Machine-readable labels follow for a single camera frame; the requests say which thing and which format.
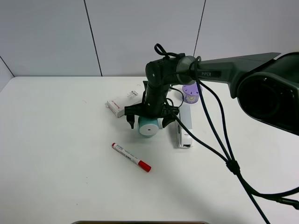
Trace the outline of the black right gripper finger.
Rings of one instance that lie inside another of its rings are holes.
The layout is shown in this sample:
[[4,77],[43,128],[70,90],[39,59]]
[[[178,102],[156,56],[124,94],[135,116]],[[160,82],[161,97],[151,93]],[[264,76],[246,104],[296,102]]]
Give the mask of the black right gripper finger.
[[130,124],[131,129],[134,129],[135,116],[133,114],[126,115],[126,120]]

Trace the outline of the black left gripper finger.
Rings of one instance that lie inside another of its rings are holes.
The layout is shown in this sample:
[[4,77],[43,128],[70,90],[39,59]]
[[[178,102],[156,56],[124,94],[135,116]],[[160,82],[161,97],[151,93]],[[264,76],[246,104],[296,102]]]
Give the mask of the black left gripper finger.
[[167,127],[170,123],[176,120],[178,113],[166,113],[162,116],[162,128]]

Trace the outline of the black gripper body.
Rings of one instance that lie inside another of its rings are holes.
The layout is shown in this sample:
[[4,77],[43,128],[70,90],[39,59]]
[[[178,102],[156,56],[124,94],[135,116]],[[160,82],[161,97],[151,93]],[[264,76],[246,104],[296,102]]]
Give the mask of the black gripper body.
[[171,85],[153,87],[148,81],[143,81],[143,86],[145,90],[142,95],[142,102],[125,106],[126,120],[135,120],[135,116],[147,119],[175,120],[174,116],[178,115],[179,112],[178,107],[165,104]]

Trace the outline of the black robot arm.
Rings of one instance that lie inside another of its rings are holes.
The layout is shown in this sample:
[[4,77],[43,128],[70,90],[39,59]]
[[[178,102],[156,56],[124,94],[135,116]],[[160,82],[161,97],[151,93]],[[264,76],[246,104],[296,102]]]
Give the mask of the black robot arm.
[[163,119],[167,126],[178,113],[164,103],[171,85],[191,85],[196,80],[226,83],[230,96],[250,117],[290,132],[299,133],[299,55],[263,53],[207,61],[193,56],[166,54],[145,67],[142,102],[125,107],[127,122],[135,116]]

